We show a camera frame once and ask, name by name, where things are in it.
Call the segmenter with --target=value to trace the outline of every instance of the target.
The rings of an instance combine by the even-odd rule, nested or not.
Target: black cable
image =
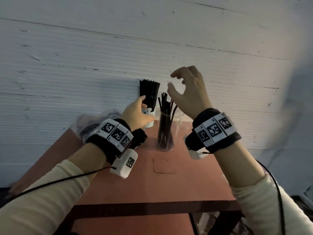
[[[276,190],[277,190],[277,194],[278,194],[279,212],[280,212],[281,234],[282,235],[286,235],[283,201],[282,201],[282,198],[281,198],[281,194],[280,194],[280,190],[279,190],[278,184],[277,184],[275,178],[273,177],[272,173],[270,173],[270,171],[262,163],[260,163],[258,160],[256,160],[256,161],[267,171],[267,173],[271,176],[271,178],[272,178],[272,180],[273,180],[273,182],[274,182],[274,184],[276,186]]]
[[[32,192],[34,190],[37,190],[37,189],[40,189],[40,188],[43,188],[43,187],[46,187],[46,186],[50,186],[50,185],[53,185],[53,184],[56,184],[56,183],[59,183],[59,182],[62,182],[62,181],[71,180],[71,179],[75,179],[75,178],[82,177],[82,176],[91,175],[91,174],[94,174],[94,173],[97,173],[99,171],[102,171],[102,170],[105,170],[105,169],[109,169],[109,168],[113,168],[113,169],[116,170],[116,167],[103,167],[103,168],[101,168],[99,170],[96,170],[96,171],[91,171],[91,172],[87,172],[87,173],[84,173],[84,174],[79,174],[79,175],[75,175],[75,176],[66,177],[66,178],[63,178],[63,179],[60,179],[60,180],[55,180],[55,181],[52,181],[52,182],[49,182],[49,183],[46,183],[46,184],[34,187],[32,189],[26,190],[26,191],[18,194],[17,196],[13,197],[12,200],[14,200],[14,199],[16,199],[16,198],[18,198],[20,196],[23,196],[24,194],[27,194],[29,192]]]

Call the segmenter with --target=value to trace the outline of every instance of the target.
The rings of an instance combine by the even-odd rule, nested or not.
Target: sleeve
[[[65,160],[28,189],[83,172]],[[90,182],[80,177],[56,183],[14,199],[0,209],[1,234],[53,234]]]
[[[277,190],[269,175],[254,186],[231,189],[255,235],[280,234]],[[284,189],[279,189],[283,201],[286,234],[313,234],[313,223]]]

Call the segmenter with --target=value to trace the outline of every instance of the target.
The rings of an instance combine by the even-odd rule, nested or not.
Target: transparent cup
[[[184,113],[177,108],[174,116],[160,112],[157,148],[170,151],[174,148]]]

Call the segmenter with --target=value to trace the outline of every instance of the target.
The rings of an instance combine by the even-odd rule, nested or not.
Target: black and white marker tag
[[[128,129],[124,127],[123,125],[119,124],[113,132],[110,134],[110,136],[107,138],[107,140],[112,143],[114,146],[117,146],[119,142],[122,141],[123,137],[127,134]]]
[[[116,146],[116,148],[120,151],[123,152],[124,149],[127,147],[129,142],[133,139],[133,135],[131,134],[130,131],[126,133],[126,135],[122,138],[121,142]]]
[[[97,129],[97,134],[105,139],[115,130],[115,128],[119,125],[118,122],[107,119],[104,124]]]
[[[227,137],[227,135],[223,132],[222,128],[218,125],[214,117],[203,122],[202,125],[209,133],[214,142],[218,142]]]
[[[237,132],[233,123],[229,120],[228,117],[226,117],[224,112],[214,116],[214,119],[223,128],[227,136],[231,135],[232,133]]]
[[[194,131],[197,133],[198,137],[201,139],[201,141],[206,147],[214,144],[214,141],[209,136],[208,132],[206,131],[206,129],[204,128],[202,124],[196,127]]]

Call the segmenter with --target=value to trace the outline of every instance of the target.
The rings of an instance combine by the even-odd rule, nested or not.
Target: wall
[[[312,4],[0,0],[0,186],[17,180],[77,115],[122,110],[136,98],[139,79],[160,82],[160,93],[173,81],[183,92],[169,74],[196,65],[213,105],[233,118],[245,146],[262,162],[277,158],[274,175],[298,193],[312,181],[302,173],[311,148],[295,159],[300,146],[287,144],[280,128],[302,119],[294,112],[308,98],[281,109],[310,52]]]

